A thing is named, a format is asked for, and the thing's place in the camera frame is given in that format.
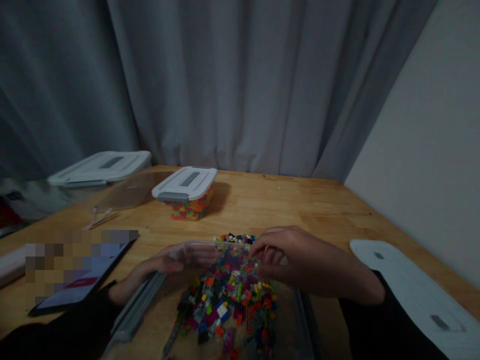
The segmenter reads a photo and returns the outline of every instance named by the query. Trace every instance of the curtain fold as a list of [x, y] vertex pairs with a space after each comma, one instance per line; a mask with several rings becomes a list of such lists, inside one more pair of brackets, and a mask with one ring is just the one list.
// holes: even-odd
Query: curtain fold
[[4, 1], [1, 166], [142, 148], [343, 181], [435, 3]]

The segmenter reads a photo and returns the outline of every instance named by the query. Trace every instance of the plastic storage box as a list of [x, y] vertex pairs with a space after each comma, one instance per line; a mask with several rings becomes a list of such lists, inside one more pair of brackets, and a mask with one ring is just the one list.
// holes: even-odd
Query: plastic storage box
[[[249, 249], [217, 241], [179, 244], [170, 257], [185, 269], [156, 273], [142, 285], [115, 321], [103, 358], [318, 358], [299, 291], [259, 279]], [[209, 261], [207, 268], [192, 266]]]
[[149, 151], [98, 152], [50, 176], [52, 186], [63, 188], [71, 198], [81, 201], [113, 187], [104, 197], [87, 201], [89, 210], [120, 210], [138, 206], [151, 190], [153, 174], [142, 172], [151, 166]]
[[151, 194], [171, 209], [173, 219], [200, 220], [214, 196], [216, 175], [217, 169], [211, 167], [182, 167], [155, 186]]

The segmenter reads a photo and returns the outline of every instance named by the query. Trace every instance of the white lid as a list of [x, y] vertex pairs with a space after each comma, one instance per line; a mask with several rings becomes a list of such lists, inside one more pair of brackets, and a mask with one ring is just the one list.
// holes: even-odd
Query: white lid
[[186, 203], [200, 199], [214, 182], [217, 169], [185, 166], [153, 188], [151, 195], [158, 201]]
[[83, 159], [50, 176], [53, 186], [72, 183], [118, 182], [142, 170], [150, 161], [149, 151], [103, 151]]
[[350, 249], [381, 273], [413, 323], [448, 359], [480, 359], [480, 323], [400, 250], [356, 239]]

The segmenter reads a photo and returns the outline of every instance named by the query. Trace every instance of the small container of lego bricks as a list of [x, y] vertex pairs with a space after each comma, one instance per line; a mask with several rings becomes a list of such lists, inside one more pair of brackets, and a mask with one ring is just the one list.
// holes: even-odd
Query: small container of lego bricks
[[211, 167], [182, 167], [155, 186], [151, 194], [171, 209], [172, 219], [200, 220], [214, 196], [216, 175], [217, 169]]
[[165, 277], [131, 342], [107, 358], [314, 359], [300, 293], [260, 277], [255, 240], [177, 245], [170, 257], [184, 269]]

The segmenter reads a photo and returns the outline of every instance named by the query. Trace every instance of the finger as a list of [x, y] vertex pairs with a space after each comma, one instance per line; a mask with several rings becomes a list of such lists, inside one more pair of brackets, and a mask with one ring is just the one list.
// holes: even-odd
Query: finger
[[265, 265], [261, 264], [258, 273], [262, 278], [268, 278], [280, 281], [282, 283], [288, 282], [290, 267], [279, 265]]
[[168, 255], [168, 254], [170, 254], [173, 250], [175, 250], [175, 248], [176, 248], [177, 246], [178, 246], [178, 245], [169, 245], [169, 246], [167, 246], [166, 248], [164, 248], [162, 251], [157, 252], [155, 255], [153, 255], [152, 258], [159, 258], [159, 257], [165, 256], [165, 255]]
[[264, 234], [265, 233], [278, 233], [278, 232], [281, 232], [281, 231], [284, 231], [288, 229], [288, 227], [286, 226], [275, 226], [275, 227], [270, 227], [268, 228], [267, 230], [265, 230]]
[[276, 252], [277, 249], [275, 247], [268, 247], [266, 249], [265, 255], [263, 256], [262, 262], [266, 265], [271, 265], [272, 259], [274, 258]]
[[202, 259], [219, 259], [222, 257], [221, 252], [212, 252], [212, 251], [195, 251], [189, 252], [186, 255], [186, 259], [195, 259], [195, 258], [202, 258]]
[[191, 258], [191, 259], [187, 259], [185, 260], [185, 264], [186, 265], [191, 265], [191, 264], [216, 264], [217, 263], [217, 259], [214, 259], [214, 258], [201, 258], [201, 257], [196, 257], [196, 258]]
[[205, 252], [205, 253], [217, 253], [218, 250], [212, 243], [185, 243], [186, 253], [190, 252]]
[[273, 256], [273, 259], [271, 260], [271, 264], [278, 265], [284, 257], [285, 257], [284, 252], [282, 250], [277, 250], [275, 252], [275, 255]]
[[180, 261], [173, 260], [168, 256], [152, 257], [145, 261], [145, 275], [158, 271], [159, 273], [179, 272], [184, 269], [184, 264]]
[[210, 265], [216, 264], [217, 262], [214, 260], [209, 259], [201, 259], [201, 260], [188, 260], [185, 262], [185, 267], [188, 269], [196, 269], [196, 268], [208, 268]]
[[266, 246], [272, 246], [285, 251], [287, 241], [285, 231], [264, 232], [251, 246], [250, 256], [257, 256]]

